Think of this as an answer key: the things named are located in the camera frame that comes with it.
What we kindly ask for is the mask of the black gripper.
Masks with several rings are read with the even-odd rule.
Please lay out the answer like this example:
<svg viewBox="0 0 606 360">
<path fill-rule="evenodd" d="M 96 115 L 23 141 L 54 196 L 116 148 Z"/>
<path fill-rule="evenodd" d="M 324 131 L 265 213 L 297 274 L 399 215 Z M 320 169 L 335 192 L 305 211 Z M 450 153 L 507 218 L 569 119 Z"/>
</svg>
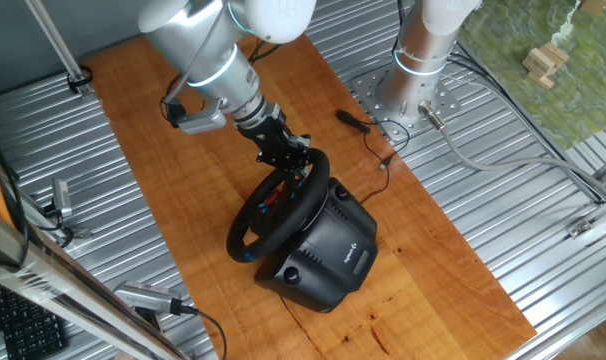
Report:
<svg viewBox="0 0 606 360">
<path fill-rule="evenodd" d="M 257 161 L 287 173 L 299 173 L 308 164 L 311 136 L 291 135 L 285 125 L 282 110 L 262 118 L 260 123 L 249 126 L 236 123 L 237 130 L 258 147 Z"/>
</svg>

